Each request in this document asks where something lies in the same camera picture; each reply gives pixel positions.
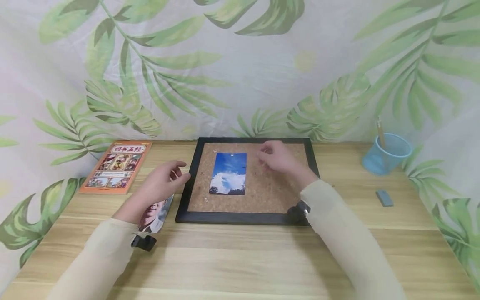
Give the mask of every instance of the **white cloud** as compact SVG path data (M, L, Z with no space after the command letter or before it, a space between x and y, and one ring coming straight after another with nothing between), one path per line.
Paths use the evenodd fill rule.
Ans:
M231 187L231 189L241 189L245 185L245 174L237 174L232 172L217 173L210 182L210 187L218 187L218 192L227 194L230 189L224 186L224 182Z

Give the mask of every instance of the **orange book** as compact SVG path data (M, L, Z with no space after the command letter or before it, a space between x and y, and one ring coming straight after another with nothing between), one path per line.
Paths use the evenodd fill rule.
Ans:
M151 147L151 141L114 142L103 154L78 192L126 194Z

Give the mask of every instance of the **black clip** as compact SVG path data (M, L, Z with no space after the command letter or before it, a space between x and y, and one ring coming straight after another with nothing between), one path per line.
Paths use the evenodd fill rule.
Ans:
M300 200L296 206L292 206L288 209L287 214L294 223L298 223L306 220L306 216L308 216L309 212L310 206L308 206L303 200Z
M153 246L155 246L156 238L147 235L146 237L142 238L141 236L137 235L133 239L131 246L138 247L145 251L151 251Z

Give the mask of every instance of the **cork board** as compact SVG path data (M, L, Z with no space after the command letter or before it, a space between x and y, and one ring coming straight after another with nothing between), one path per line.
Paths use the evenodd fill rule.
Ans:
M192 160L192 178L185 185L177 222L284 224L286 212L300 200L295 182L265 170L255 153L268 139L200 138ZM281 139L303 164L318 174L309 139ZM209 193L217 153L246 153L245 195Z
M193 185L188 211L284 214L300 200L295 184L283 174L265 171L255 153L261 144L205 144ZM307 165L303 144L287 144ZM245 195L209 194L217 153L246 153Z

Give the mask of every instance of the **pencil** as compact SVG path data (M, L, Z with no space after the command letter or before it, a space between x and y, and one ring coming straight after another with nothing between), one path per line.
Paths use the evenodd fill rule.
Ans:
M382 121L380 121L380 117L377 118L377 130L378 130L378 139L380 140L380 148L387 151L386 144L385 144L384 130L382 128ZM382 153L382 157L384 159L385 170L388 170L388 160L385 153Z

